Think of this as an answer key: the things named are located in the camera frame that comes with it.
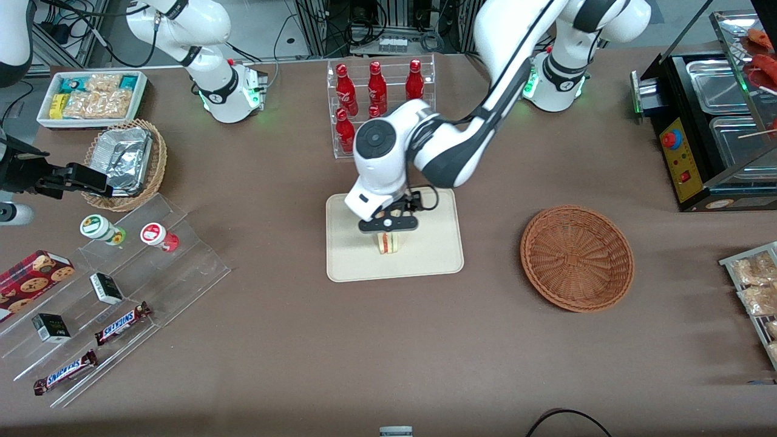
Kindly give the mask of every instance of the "red bottle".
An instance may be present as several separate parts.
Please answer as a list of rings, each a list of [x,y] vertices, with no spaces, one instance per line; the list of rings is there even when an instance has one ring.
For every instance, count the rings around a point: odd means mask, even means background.
[[[377,106],[381,115],[388,112],[389,93],[386,89],[386,79],[381,73],[381,63],[378,61],[370,63],[370,82],[367,89],[370,91],[370,104]]]
[[[356,87],[354,81],[348,77],[348,67],[345,64],[339,64],[335,68],[337,71],[337,99],[340,106],[348,111],[351,117],[359,114],[359,104],[356,103]]]
[[[423,76],[421,75],[421,61],[410,61],[410,74],[405,82],[405,94],[408,100],[423,99]]]
[[[378,105],[370,105],[370,120],[381,116],[381,108]]]
[[[337,131],[337,140],[340,142],[343,152],[350,155],[354,152],[354,138],[356,137],[354,124],[348,120],[348,113],[343,108],[337,108],[336,114],[337,124],[335,124],[335,130]]]

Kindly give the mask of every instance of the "metal tray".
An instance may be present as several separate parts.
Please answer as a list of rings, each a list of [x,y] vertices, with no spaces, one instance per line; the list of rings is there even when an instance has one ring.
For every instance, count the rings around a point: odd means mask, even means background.
[[[712,115],[750,113],[728,61],[693,61],[686,69],[704,112]]]
[[[709,129],[727,167],[751,161],[774,145],[774,142],[765,142],[760,135],[738,138],[758,131],[753,117],[716,117],[709,122]],[[777,151],[762,156],[753,166],[744,167],[735,177],[748,180],[777,178]]]

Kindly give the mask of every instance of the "table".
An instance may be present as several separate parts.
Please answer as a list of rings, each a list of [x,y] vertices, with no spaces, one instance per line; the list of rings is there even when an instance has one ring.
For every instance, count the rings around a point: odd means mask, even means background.
[[[565,113],[517,104],[456,191],[460,273],[346,284],[326,277],[324,204],[357,174],[332,157],[326,63],[283,64],[267,109],[234,125],[202,110],[183,69],[146,70],[162,193],[234,271],[65,409],[0,370],[0,435],[521,435],[554,407],[620,436],[774,435],[777,387],[744,385],[768,360],[716,261],[773,241],[777,215],[677,212],[649,124],[629,119],[629,72],[658,51],[599,52]],[[446,116],[487,90],[463,56],[437,69]],[[94,134],[41,128],[35,146],[80,162]],[[77,223],[96,210],[79,194],[23,199],[37,218],[2,230],[1,269],[85,243]],[[566,203],[632,245],[632,289],[603,313],[550,305],[519,267],[529,219]],[[595,432],[553,418],[535,435]]]

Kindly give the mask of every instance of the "beige tray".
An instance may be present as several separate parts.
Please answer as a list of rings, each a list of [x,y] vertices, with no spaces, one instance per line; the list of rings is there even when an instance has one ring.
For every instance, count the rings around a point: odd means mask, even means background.
[[[434,193],[421,188],[424,203]],[[345,205],[345,194],[326,201],[326,274],[334,282],[407,278],[451,274],[464,267],[462,237],[458,230],[452,190],[439,190],[440,204],[420,212],[418,229],[399,232],[399,252],[381,255],[375,234],[359,231],[359,218]]]

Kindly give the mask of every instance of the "wicker basket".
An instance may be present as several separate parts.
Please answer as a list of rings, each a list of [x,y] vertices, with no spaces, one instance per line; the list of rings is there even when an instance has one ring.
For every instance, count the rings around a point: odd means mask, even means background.
[[[578,313],[614,306],[634,279],[634,256],[621,231],[575,205],[546,209],[529,222],[521,263],[540,294]]]
[[[109,130],[128,128],[144,128],[154,135],[151,156],[148,157],[148,170],[146,170],[145,180],[143,181],[143,186],[145,188],[143,188],[143,191],[134,198],[103,198],[82,193],[86,201],[93,207],[108,209],[113,212],[132,211],[147,202],[148,199],[152,198],[154,194],[159,191],[159,186],[162,185],[162,178],[165,176],[165,164],[167,164],[167,146],[165,145],[165,139],[162,138],[153,124],[148,123],[145,120],[132,120],[128,123],[112,126]],[[89,147],[89,150],[86,153],[86,158],[84,159],[84,165],[86,166],[92,162],[92,153],[95,150],[97,138],[94,139],[92,146]]]

